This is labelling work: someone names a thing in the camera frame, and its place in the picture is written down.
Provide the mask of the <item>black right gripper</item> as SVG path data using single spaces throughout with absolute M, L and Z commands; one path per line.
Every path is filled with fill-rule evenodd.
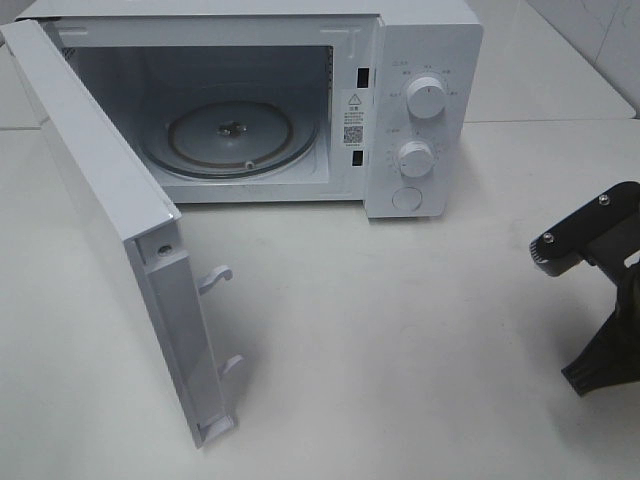
M 639 265 L 617 288 L 614 311 L 561 373 L 579 396 L 639 381 Z

